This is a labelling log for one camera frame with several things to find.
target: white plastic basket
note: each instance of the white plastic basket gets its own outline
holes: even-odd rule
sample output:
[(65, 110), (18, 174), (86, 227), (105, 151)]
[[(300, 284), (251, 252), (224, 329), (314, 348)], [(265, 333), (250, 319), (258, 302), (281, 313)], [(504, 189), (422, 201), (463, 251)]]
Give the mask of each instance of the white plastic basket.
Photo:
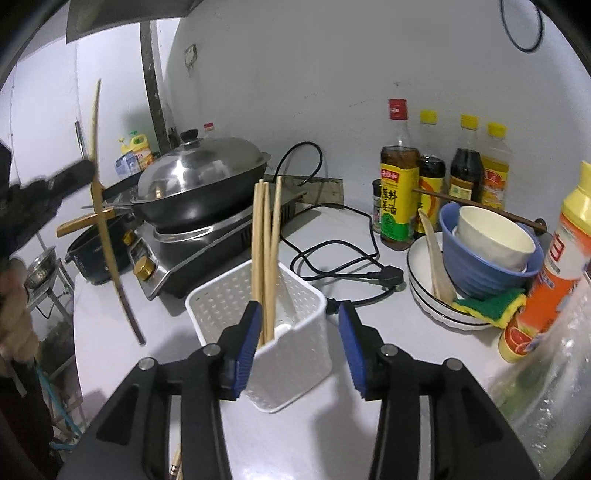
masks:
[[(237, 324), (251, 299), (251, 260), (193, 290), (185, 305), (202, 346)], [(275, 339), (259, 348), (245, 393), (274, 413), (332, 370), (326, 339), (326, 298), (279, 263)]]

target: blue bowl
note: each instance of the blue bowl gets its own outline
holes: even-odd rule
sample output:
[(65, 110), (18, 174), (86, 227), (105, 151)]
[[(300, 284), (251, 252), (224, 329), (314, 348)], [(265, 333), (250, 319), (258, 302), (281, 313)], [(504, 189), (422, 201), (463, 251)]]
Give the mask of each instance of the blue bowl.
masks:
[(544, 263), (544, 253), (537, 238), (526, 227), (519, 225), (534, 240), (535, 252), (524, 272), (513, 272), (487, 262), (453, 236), (459, 210), (457, 203), (448, 203), (439, 211), (439, 222), (443, 233), (443, 263), (462, 294), (473, 299), (487, 299), (509, 288), (521, 287), (538, 274)]

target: metal screw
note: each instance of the metal screw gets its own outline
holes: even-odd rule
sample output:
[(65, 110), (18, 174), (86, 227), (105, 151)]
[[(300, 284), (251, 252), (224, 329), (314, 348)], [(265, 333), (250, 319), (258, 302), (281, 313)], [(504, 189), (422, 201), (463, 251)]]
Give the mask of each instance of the metal screw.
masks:
[(398, 347), (396, 345), (392, 345), (391, 343), (385, 343), (382, 345), (380, 351), (385, 356), (394, 356), (398, 353)]
[(462, 369), (462, 367), (464, 366), (464, 364), (459, 361), (457, 358), (448, 358), (445, 361), (445, 365), (446, 367), (448, 367), (449, 370), (454, 370), (454, 371), (459, 371)]
[(140, 370), (150, 370), (150, 368), (152, 368), (155, 363), (156, 362), (154, 361), (154, 359), (152, 357), (147, 356), (146, 358), (142, 358), (138, 362), (138, 367)]
[(216, 356), (216, 355), (219, 355), (219, 353), (221, 351), (222, 351), (222, 349), (216, 343), (210, 343), (209, 345), (206, 345), (203, 347), (203, 353), (206, 356)]

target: cooking wine bottle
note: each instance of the cooking wine bottle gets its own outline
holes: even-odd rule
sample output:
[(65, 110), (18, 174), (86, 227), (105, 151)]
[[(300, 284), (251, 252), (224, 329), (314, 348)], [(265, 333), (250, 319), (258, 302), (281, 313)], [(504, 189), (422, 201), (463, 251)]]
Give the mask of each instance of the cooking wine bottle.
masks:
[(419, 153), (412, 147), (408, 133), (406, 100), (389, 101), (390, 119), (393, 120), (394, 143), (381, 152), (381, 239), (384, 245), (406, 250), (413, 243), (414, 221), (418, 195)]
[(449, 195), (465, 200), (480, 201), (484, 168), (476, 145), (478, 117), (462, 115), (460, 148), (450, 169)]
[[(445, 162), (441, 159), (441, 154), (438, 149), (437, 136), (437, 111), (423, 110), (419, 118), (421, 124), (419, 125), (421, 134), (421, 158), (418, 161), (418, 187), (422, 190), (430, 192), (443, 193), (445, 188)], [(435, 231), (438, 231), (437, 220), (439, 218), (439, 208), (441, 200), (436, 197), (431, 197), (426, 193), (420, 195), (418, 208), (423, 211), (431, 220), (431, 224)], [(425, 234), (423, 224), (417, 217), (415, 220), (415, 238), (419, 238)]]

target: person's hand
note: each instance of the person's hand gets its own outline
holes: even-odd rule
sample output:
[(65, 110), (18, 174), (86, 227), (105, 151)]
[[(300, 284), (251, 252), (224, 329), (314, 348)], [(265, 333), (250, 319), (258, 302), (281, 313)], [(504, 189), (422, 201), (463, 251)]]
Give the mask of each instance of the person's hand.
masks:
[[(0, 355), (5, 362), (28, 362), (39, 349), (39, 338), (27, 312), (27, 292), (22, 285), (26, 272), (25, 265), (13, 259), (8, 269), (0, 273)], [(4, 363), (0, 362), (0, 376), (6, 375)]]

